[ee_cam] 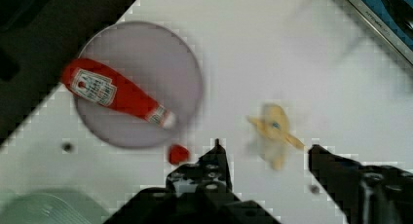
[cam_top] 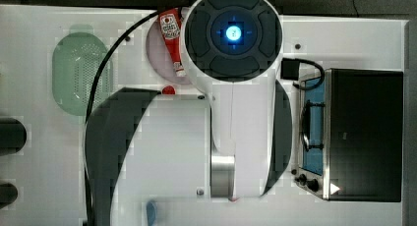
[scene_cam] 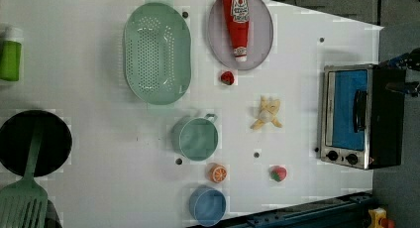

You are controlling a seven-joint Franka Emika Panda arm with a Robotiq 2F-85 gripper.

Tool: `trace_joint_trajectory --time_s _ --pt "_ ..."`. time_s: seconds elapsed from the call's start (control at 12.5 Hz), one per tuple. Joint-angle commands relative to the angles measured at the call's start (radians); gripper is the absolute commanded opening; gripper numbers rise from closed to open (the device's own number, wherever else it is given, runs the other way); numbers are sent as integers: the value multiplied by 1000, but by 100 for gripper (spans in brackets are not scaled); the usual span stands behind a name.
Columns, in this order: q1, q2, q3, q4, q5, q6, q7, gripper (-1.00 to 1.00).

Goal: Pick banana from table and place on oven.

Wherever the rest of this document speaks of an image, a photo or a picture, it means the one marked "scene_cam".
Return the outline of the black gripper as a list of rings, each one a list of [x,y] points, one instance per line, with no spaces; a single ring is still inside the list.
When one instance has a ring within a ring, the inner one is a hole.
[[[398,57],[394,57],[383,61],[379,64],[382,69],[399,69],[399,70],[414,70],[420,71],[420,52],[419,49],[414,49],[411,53],[405,53]],[[389,82],[385,88],[389,91],[411,95],[412,97],[419,96],[419,82]]]

